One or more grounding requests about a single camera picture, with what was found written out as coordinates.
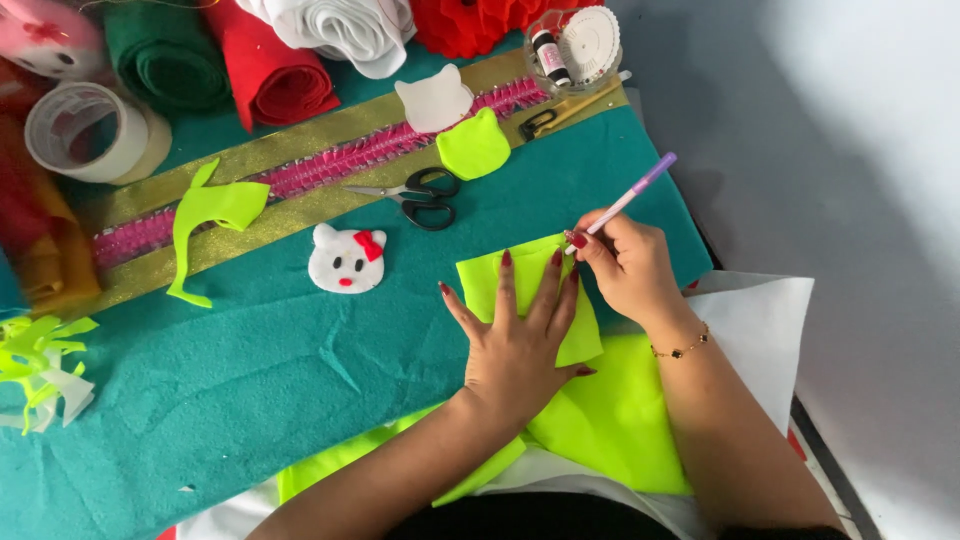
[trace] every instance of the white felt cat face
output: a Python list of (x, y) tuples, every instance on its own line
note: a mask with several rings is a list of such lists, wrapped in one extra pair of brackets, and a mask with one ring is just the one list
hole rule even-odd
[(473, 106), (473, 92), (460, 82), (460, 70), (452, 63), (415, 83), (397, 81), (394, 89), (403, 102), (407, 123), (417, 133), (443, 131), (462, 120)]
[(383, 231), (337, 231), (326, 223), (313, 230), (315, 248), (307, 273), (319, 288), (356, 294), (376, 287), (383, 279)]

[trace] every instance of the hand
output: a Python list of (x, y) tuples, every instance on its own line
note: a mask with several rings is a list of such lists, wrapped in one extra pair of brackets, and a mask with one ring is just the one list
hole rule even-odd
[(607, 304), (649, 331), (687, 309), (670, 269), (666, 237), (660, 229), (623, 214), (596, 236), (585, 233), (606, 210), (581, 217), (567, 239), (577, 247), (577, 259), (590, 265)]
[(514, 265), (503, 252), (493, 323), (484, 324), (453, 290), (440, 283), (446, 307), (470, 340), (464, 389), (488, 412), (520, 433), (543, 410), (561, 386), (577, 376), (596, 373), (584, 364), (554, 367), (557, 351), (573, 322), (579, 273), (574, 268), (560, 287), (563, 253), (547, 262), (540, 289), (525, 320), (516, 314)]

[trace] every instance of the tape roll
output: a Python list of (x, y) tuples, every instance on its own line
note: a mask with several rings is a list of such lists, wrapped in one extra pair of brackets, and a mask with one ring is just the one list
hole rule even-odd
[[(94, 83), (65, 83), (27, 117), (27, 150), (44, 168), (95, 184), (128, 184), (149, 177), (170, 151), (170, 126), (146, 105)], [(90, 126), (116, 115), (113, 142), (99, 157), (78, 161), (71, 146)]]

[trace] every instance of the woman's right hand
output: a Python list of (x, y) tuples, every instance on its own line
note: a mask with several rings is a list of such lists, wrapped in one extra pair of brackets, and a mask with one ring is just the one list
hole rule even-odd
[(566, 234), (577, 247), (577, 260), (593, 270), (607, 304), (647, 331), (689, 310), (674, 281), (663, 231), (617, 214), (596, 235), (587, 234), (606, 210), (581, 217)]

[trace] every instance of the scissor blade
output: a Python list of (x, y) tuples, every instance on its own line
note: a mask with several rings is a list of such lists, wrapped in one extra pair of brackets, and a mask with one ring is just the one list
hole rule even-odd
[(368, 187), (365, 185), (344, 185), (344, 189), (354, 193), (363, 193), (364, 195), (375, 195), (377, 197), (390, 197), (396, 195), (402, 190), (400, 187)]

